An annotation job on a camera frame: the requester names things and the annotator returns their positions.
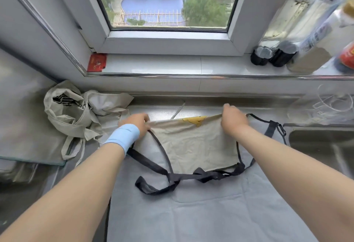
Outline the person's right hand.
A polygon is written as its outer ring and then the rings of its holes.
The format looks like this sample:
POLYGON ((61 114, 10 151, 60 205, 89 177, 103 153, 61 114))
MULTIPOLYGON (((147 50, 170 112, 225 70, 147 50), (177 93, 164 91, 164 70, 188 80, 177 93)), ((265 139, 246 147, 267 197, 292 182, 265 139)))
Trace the person's right hand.
POLYGON ((231 137, 236 138, 237 134, 245 127, 249 126, 249 121, 244 113, 237 108, 237 119, 221 120, 223 131, 231 137))

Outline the person's left hand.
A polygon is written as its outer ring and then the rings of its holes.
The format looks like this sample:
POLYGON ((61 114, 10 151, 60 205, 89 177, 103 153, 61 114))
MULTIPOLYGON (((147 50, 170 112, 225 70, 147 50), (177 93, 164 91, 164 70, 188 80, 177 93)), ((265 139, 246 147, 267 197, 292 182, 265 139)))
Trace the person's left hand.
POLYGON ((121 120, 118 127, 130 130, 131 134, 129 134, 129 136, 133 141, 137 141, 139 139, 139 130, 136 126, 136 114, 130 115, 128 118, 121 120))

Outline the beige bag with black straps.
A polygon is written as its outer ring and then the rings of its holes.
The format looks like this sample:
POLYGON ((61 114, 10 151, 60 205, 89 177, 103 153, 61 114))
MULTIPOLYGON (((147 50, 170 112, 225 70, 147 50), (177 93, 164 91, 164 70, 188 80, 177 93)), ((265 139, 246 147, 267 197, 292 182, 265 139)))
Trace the beige bag with black straps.
POLYGON ((143 177, 135 187, 146 195, 158 196, 175 191, 184 180, 207 183, 241 175, 255 164, 248 166, 241 158, 239 142, 225 134, 221 126, 222 115, 196 116, 182 119, 154 121, 149 135, 162 153, 168 168, 148 159, 134 148, 127 154, 151 171, 163 175, 168 186, 156 189, 143 177))

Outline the person's left forearm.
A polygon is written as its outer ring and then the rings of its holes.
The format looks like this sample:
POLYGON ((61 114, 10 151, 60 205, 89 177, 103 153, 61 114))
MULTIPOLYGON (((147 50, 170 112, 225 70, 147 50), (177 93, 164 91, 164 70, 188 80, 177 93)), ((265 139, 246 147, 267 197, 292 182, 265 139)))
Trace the person's left forearm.
POLYGON ((92 242, 125 157, 104 144, 28 208, 0 242, 92 242))

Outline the person's right forearm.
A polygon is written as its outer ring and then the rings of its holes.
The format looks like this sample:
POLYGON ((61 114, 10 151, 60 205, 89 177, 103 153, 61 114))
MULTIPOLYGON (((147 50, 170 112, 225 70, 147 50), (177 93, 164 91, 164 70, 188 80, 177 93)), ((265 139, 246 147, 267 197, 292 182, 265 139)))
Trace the person's right forearm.
POLYGON ((248 125, 232 135, 319 242, 354 242, 354 180, 248 125))

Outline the light blue wristband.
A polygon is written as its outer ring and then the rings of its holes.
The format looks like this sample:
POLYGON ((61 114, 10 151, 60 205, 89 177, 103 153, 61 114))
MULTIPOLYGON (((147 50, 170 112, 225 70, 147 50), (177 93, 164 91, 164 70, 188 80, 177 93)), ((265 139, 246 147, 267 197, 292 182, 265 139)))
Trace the light blue wristband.
POLYGON ((103 144, 117 144, 123 148, 125 155, 127 155, 128 150, 139 136, 140 131, 137 126, 134 124, 124 124, 118 127, 103 144))

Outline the crumpled beige tote bag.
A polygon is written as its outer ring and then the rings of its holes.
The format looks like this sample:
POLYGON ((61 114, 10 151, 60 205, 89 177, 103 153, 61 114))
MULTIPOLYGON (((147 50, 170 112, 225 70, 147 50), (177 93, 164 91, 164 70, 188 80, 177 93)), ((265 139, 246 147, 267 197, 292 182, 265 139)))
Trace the crumpled beige tote bag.
POLYGON ((114 131, 114 124, 130 115, 127 107, 134 97, 127 93, 112 94, 89 90, 81 93, 69 80, 49 89, 44 97, 45 113, 51 124, 67 136, 61 149, 62 159, 73 159, 80 153, 78 166, 84 157, 86 142, 95 140, 102 145, 114 131), (80 103, 63 106, 52 98, 65 94, 80 103))

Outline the red card packet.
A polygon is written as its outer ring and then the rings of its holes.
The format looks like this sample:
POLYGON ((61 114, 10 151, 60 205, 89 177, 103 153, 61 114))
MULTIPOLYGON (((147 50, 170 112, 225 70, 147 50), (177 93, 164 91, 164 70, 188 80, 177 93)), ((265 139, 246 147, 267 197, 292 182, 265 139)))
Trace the red card packet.
POLYGON ((107 64, 107 54, 106 53, 93 53, 90 56, 87 72, 88 73, 101 73, 107 64))

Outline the black white striped cloth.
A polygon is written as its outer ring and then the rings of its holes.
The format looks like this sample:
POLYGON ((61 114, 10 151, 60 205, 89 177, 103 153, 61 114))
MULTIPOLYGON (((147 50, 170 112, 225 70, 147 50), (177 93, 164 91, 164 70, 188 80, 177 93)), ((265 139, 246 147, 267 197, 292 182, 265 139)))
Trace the black white striped cloth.
POLYGON ((77 106, 82 110, 84 109, 82 104, 80 103, 80 101, 77 101, 71 97, 68 97, 65 94, 61 94, 59 96, 53 97, 52 100, 55 103, 61 104, 63 106, 77 106))

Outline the clear plastic container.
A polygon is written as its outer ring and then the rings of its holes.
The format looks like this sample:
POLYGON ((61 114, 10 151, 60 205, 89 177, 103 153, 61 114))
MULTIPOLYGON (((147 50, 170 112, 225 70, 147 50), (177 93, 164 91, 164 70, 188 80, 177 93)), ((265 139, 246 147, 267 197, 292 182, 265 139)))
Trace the clear plastic container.
POLYGON ((287 118, 298 126, 344 123, 354 119, 354 96, 345 88, 321 84, 293 102, 287 118))

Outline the stainless steel sink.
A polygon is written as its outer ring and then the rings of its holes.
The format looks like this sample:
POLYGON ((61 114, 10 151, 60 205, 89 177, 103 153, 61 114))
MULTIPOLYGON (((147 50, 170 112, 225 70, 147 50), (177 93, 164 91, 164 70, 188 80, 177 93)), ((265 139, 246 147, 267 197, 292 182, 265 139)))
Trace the stainless steel sink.
POLYGON ((285 125, 287 144, 354 180, 354 127, 285 125))

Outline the grey cloth mat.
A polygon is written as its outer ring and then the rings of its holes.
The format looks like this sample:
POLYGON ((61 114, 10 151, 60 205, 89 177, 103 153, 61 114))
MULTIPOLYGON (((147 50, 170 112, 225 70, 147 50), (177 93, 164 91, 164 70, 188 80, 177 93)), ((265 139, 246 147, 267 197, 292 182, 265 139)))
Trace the grey cloth mat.
POLYGON ((135 187, 140 176, 157 189, 167 186, 165 176, 126 156, 110 202, 107 242, 317 242, 258 164, 220 181, 182 181, 159 196, 135 187))

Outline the wide clear bottle black cap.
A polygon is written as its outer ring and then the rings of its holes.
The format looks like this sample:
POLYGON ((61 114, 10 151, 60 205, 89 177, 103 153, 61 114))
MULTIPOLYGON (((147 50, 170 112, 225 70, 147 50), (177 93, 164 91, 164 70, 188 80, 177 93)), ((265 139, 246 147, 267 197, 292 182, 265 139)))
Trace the wide clear bottle black cap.
POLYGON ((340 5, 342 0, 312 0, 303 17, 284 41, 277 46, 268 63, 276 67, 286 65, 298 53, 298 45, 320 26, 340 5))

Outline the bottle with red label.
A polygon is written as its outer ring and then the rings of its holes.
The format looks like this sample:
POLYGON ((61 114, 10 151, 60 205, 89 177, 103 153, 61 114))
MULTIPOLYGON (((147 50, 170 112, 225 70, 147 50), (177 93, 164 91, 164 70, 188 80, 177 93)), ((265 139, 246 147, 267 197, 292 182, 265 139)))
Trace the bottle with red label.
POLYGON ((343 48, 341 53, 334 58, 334 67, 343 74, 354 75, 354 41, 343 48))

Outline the white window frame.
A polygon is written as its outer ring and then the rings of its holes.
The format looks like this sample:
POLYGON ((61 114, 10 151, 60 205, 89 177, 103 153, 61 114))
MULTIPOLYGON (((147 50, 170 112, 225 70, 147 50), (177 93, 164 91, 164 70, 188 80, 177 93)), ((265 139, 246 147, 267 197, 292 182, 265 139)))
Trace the white window frame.
POLYGON ((285 0, 237 0, 227 32, 112 30, 98 0, 63 0, 84 40, 99 53, 242 56, 259 43, 285 0))

